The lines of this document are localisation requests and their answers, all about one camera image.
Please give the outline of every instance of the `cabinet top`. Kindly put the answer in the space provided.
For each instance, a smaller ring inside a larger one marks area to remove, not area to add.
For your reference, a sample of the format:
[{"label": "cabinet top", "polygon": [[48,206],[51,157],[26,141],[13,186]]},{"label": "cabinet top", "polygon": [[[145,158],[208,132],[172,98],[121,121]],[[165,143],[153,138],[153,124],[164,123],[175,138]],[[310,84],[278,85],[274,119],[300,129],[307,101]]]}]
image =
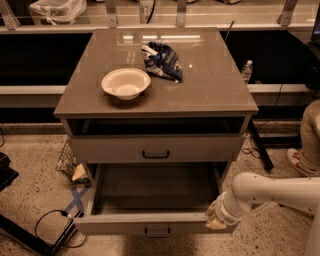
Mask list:
[{"label": "cabinet top", "polygon": [[[151,86],[131,101],[106,95],[103,77],[118,68],[146,71],[141,45],[173,48],[183,81],[150,74]],[[59,118],[174,117],[255,114],[258,108],[216,28],[96,30],[55,110]]]}]

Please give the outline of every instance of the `plastic bottle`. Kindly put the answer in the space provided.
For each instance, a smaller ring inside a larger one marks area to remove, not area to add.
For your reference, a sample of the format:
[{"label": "plastic bottle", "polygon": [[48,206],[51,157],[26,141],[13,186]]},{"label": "plastic bottle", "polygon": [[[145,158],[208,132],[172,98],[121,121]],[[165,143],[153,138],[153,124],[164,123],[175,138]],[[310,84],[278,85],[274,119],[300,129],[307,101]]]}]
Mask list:
[{"label": "plastic bottle", "polygon": [[246,83],[249,83],[251,74],[252,74],[252,60],[248,60],[247,63],[243,65],[241,70],[243,81],[245,81]]}]

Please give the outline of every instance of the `terrazzo floor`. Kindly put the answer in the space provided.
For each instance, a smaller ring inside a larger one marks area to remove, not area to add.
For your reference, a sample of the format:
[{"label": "terrazzo floor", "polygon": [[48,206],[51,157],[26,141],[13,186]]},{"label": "terrazzo floor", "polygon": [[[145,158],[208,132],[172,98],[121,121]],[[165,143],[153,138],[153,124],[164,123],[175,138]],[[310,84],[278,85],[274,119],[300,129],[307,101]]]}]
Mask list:
[{"label": "terrazzo floor", "polygon": [[[34,234],[35,225],[44,214],[54,209],[66,209],[73,200],[71,189],[75,185],[55,170],[66,135],[60,124],[4,124],[0,127],[5,139],[0,152],[9,156],[10,167],[19,173],[13,183],[0,192],[0,212]],[[243,148],[250,147],[250,134],[247,134]],[[270,172],[263,169],[261,159],[241,152],[231,165],[223,189],[230,188],[232,177],[240,172],[273,178],[300,177],[286,161],[286,149],[267,150],[275,166]],[[77,189],[80,191],[83,185],[78,185]],[[89,192],[90,189],[82,197],[84,206]],[[166,239],[128,235],[89,236],[81,247],[63,248],[58,255],[301,256],[312,220],[310,215],[272,204],[260,212],[247,215],[231,234],[172,235]],[[65,218],[53,214],[39,227],[39,235],[54,243],[64,225]],[[77,233],[69,245],[78,245],[83,239],[84,236]],[[0,235],[0,255],[37,254]]]}]

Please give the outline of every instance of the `wire basket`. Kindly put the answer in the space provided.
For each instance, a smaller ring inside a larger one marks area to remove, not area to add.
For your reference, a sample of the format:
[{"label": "wire basket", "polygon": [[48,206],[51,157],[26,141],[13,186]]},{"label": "wire basket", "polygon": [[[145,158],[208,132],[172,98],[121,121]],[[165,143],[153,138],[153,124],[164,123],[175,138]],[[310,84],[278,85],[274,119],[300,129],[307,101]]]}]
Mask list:
[{"label": "wire basket", "polygon": [[59,161],[56,165],[56,171],[61,172],[73,183],[88,183],[89,179],[87,177],[79,178],[76,180],[72,179],[78,165],[79,163],[76,157],[74,156],[68,142],[66,142],[63,146]]}]

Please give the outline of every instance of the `bowl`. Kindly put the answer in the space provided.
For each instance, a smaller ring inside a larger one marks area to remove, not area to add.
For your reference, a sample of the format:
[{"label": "bowl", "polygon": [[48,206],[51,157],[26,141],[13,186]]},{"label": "bowl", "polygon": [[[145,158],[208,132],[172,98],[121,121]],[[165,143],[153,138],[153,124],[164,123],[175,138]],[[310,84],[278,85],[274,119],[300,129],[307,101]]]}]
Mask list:
[{"label": "bowl", "polygon": [[122,68],[107,74],[102,89],[121,100],[132,100],[150,85],[149,75],[135,68]]}]

